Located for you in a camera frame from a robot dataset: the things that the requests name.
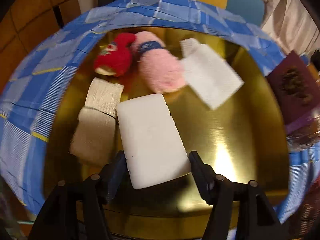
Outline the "white foam sponge block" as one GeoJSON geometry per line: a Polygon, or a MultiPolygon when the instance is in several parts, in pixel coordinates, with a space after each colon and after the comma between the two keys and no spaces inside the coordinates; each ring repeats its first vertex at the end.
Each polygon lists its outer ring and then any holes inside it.
{"type": "Polygon", "coordinates": [[[190,161],[162,94],[121,102],[117,117],[134,189],[155,186],[190,173],[190,161]]]}

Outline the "cream folded sock pair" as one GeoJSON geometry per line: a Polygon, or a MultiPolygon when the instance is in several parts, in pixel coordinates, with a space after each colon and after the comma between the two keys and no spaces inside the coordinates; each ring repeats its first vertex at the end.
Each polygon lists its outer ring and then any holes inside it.
{"type": "Polygon", "coordinates": [[[83,161],[104,166],[114,148],[116,106],[124,86],[94,78],[78,115],[70,153],[83,161]]]}

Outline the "gold tin storage box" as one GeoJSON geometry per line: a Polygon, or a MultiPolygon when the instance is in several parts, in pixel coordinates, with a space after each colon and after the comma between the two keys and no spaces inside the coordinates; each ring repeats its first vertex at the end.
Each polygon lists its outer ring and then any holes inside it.
{"type": "MultiPolygon", "coordinates": [[[[256,180],[271,204],[288,193],[289,152],[281,111],[267,80],[242,47],[220,37],[194,31],[151,28],[170,52],[181,57],[180,41],[195,38],[209,45],[243,79],[244,85],[216,110],[185,87],[165,100],[187,152],[196,150],[204,163],[231,181],[256,180]]],[[[93,61],[118,34],[108,32],[82,60],[57,110],[47,146],[43,194],[60,180],[82,181],[101,170],[69,153],[89,85],[93,61]]],[[[191,175],[142,190],[126,178],[114,200],[105,206],[111,232],[138,239],[202,237],[211,212],[191,175]]]]}

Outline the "white folded cloth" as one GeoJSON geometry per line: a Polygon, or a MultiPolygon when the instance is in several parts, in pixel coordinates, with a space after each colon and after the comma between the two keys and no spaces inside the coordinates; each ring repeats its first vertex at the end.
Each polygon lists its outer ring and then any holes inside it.
{"type": "Polygon", "coordinates": [[[188,38],[180,45],[185,81],[210,109],[220,107],[244,84],[233,68],[207,44],[188,38]]]}

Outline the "pink fuzzy sock roll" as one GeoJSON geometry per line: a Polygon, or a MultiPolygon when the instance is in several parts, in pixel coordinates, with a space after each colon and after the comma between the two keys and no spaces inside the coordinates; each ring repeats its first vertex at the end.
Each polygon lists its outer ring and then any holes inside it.
{"type": "Polygon", "coordinates": [[[138,70],[146,85],[155,93],[173,93],[186,83],[183,67],[177,57],[165,47],[165,43],[154,33],[140,31],[131,45],[137,57],[138,70]]]}

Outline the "blue plaid tablecloth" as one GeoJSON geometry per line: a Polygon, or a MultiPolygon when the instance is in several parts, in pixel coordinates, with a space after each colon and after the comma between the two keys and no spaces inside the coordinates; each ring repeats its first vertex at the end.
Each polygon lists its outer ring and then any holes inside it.
{"type": "Polygon", "coordinates": [[[247,49],[263,74],[285,57],[257,25],[197,0],[116,0],[67,23],[22,60],[1,94],[1,175],[33,214],[44,204],[44,158],[62,96],[103,34],[126,27],[174,27],[225,38],[247,49]]]}

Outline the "red knitted sock roll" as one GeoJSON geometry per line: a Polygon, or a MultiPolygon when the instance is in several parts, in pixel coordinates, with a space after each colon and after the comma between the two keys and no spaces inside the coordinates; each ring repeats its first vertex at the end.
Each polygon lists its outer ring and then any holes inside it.
{"type": "Polygon", "coordinates": [[[130,46],[135,40],[135,34],[118,34],[113,42],[108,44],[95,58],[94,71],[100,75],[123,76],[132,64],[133,52],[130,46]]]}

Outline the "purple cardboard box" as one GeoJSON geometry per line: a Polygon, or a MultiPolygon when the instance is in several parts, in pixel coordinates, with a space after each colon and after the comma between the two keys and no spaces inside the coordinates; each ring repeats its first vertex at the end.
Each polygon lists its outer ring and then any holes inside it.
{"type": "Polygon", "coordinates": [[[288,135],[315,120],[319,110],[319,86],[295,51],[291,51],[266,79],[277,99],[288,135]]]}

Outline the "beige patterned curtain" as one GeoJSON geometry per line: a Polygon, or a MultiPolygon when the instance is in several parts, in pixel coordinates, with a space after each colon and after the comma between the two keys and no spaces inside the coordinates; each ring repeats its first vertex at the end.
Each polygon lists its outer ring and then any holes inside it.
{"type": "Polygon", "coordinates": [[[288,54],[312,54],[319,49],[319,29],[300,0],[262,0],[261,29],[288,54]]]}

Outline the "orange wooden cabinet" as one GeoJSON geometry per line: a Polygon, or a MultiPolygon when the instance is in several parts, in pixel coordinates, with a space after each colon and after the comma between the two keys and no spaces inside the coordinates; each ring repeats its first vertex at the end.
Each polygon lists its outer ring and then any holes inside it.
{"type": "Polygon", "coordinates": [[[39,43],[80,14],[78,0],[1,0],[1,87],[39,43]]]}

